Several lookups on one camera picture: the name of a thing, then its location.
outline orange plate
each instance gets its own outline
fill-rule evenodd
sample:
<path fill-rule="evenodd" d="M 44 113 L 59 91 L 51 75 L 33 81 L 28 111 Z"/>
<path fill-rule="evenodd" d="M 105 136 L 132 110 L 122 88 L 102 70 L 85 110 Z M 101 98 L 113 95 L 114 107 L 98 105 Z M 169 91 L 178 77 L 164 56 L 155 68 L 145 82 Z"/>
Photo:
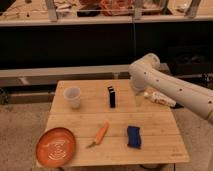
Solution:
<path fill-rule="evenodd" d="M 76 143 L 71 131 L 54 128 L 46 132 L 36 146 L 36 157 L 46 167 L 60 167 L 73 156 Z"/>

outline gray floor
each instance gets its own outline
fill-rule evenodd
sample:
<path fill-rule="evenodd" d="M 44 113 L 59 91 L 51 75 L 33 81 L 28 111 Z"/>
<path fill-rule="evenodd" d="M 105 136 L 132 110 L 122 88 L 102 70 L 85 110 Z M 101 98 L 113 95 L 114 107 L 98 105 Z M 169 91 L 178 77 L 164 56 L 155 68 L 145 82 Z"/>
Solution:
<path fill-rule="evenodd" d="M 42 135 L 50 110 L 50 102 L 16 103 L 0 106 L 0 170 L 49 171 L 36 167 L 35 146 Z M 213 127 L 187 109 L 173 111 L 182 133 L 190 162 L 176 164 L 177 171 L 206 171 L 213 149 Z M 163 171 L 172 171 L 168 165 Z M 65 168 L 69 171 L 143 171 L 134 166 Z"/>

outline sponge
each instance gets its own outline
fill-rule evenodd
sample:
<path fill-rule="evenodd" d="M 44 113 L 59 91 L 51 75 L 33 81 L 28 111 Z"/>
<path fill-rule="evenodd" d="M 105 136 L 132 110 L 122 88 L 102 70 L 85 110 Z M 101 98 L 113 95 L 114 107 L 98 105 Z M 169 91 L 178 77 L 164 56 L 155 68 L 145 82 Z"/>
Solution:
<path fill-rule="evenodd" d="M 129 138 L 128 146 L 140 149 L 141 147 L 140 128 L 136 126 L 128 126 L 127 134 Z"/>

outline plastic cup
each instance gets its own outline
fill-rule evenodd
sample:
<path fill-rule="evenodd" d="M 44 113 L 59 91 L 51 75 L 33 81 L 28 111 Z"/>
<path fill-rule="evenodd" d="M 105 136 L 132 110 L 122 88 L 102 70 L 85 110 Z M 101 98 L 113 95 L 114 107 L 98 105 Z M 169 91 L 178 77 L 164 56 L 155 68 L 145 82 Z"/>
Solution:
<path fill-rule="evenodd" d="M 69 87 L 64 90 L 64 98 L 70 103 L 73 109 L 80 107 L 80 88 Z"/>

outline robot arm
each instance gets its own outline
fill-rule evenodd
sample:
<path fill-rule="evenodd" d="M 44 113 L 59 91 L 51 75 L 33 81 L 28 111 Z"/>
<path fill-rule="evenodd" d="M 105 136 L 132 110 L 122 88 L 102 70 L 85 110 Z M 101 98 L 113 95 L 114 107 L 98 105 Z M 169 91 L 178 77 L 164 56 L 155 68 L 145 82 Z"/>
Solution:
<path fill-rule="evenodd" d="M 213 124 L 213 91 L 158 71 L 159 58 L 149 53 L 130 65 L 131 85 L 138 93 L 149 84 Z"/>

